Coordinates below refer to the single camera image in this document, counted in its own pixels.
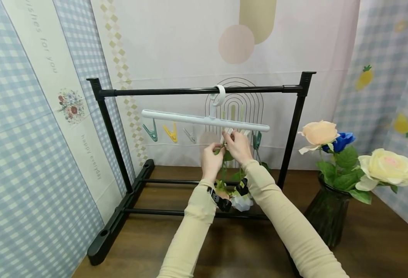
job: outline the rack foot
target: rack foot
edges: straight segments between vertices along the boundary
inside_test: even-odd
[[[145,187],[144,179],[148,179],[154,170],[154,161],[149,159],[145,162],[139,175],[134,180],[133,192],[127,192],[125,197],[123,197],[120,204],[114,210],[113,215],[110,220],[108,220],[104,229],[99,232],[99,234],[94,239],[93,243],[88,248],[87,255],[92,266],[97,266],[101,264],[108,252],[113,246],[116,237],[119,235],[125,221],[128,219],[128,212],[126,209],[132,209],[136,204],[139,196]]]

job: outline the blue rose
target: blue rose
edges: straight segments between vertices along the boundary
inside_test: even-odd
[[[340,132],[339,135],[340,136],[332,142],[335,153],[341,152],[348,144],[355,141],[355,136],[352,134],[352,132]],[[329,152],[329,146],[323,145],[321,148],[323,151],[327,153]]]

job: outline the pineapple print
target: pineapple print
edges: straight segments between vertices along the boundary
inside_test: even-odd
[[[398,114],[396,122],[394,123],[396,132],[406,135],[408,138],[408,118],[403,114]]]
[[[408,22],[406,20],[400,20],[394,26],[394,31],[397,33],[403,32],[408,27]]]
[[[361,73],[360,78],[355,85],[357,91],[363,90],[374,78],[374,73],[371,71],[371,65],[367,65],[363,68],[363,73]]]

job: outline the black vertical pole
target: black vertical pole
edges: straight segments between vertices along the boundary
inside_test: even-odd
[[[295,103],[295,110],[293,111],[292,123],[290,125],[288,141],[286,144],[286,150],[284,152],[283,163],[279,171],[279,177],[277,185],[283,189],[284,181],[286,179],[287,170],[289,168],[290,158],[292,156],[293,145],[295,143],[296,134],[298,132],[298,125],[300,124],[301,113],[303,112],[304,100],[306,99],[307,92],[309,91],[310,80],[315,71],[303,71],[301,73],[300,85],[303,89],[298,92]]]
[[[127,168],[125,168],[125,162],[123,161],[122,153],[119,148],[118,139],[116,138],[116,133],[114,133],[113,123],[111,122],[110,114],[108,113],[107,104],[105,103],[105,97],[101,97],[99,92],[102,90],[99,78],[87,78],[90,82],[91,87],[96,97],[96,101],[99,105],[99,109],[102,113],[103,121],[105,122],[105,128],[107,128],[108,136],[110,137],[111,146],[113,147],[114,154],[116,155],[116,160],[119,164],[120,172],[122,173],[122,178],[127,188],[127,192],[133,192],[133,187],[131,187],[130,177],[127,173]]]

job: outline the hand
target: hand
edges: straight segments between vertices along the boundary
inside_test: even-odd
[[[216,148],[221,147],[219,143],[212,143],[210,146],[206,147],[201,155],[201,167],[203,169],[203,179],[210,180],[210,182],[215,182],[216,176],[218,175],[219,169],[222,166],[222,159],[224,158],[225,147],[219,150],[219,153],[215,155],[213,152]]]
[[[223,131],[222,136],[227,143],[230,154],[240,165],[244,165],[244,163],[253,159],[250,151],[250,141],[247,136],[237,131],[233,131],[231,136]]]

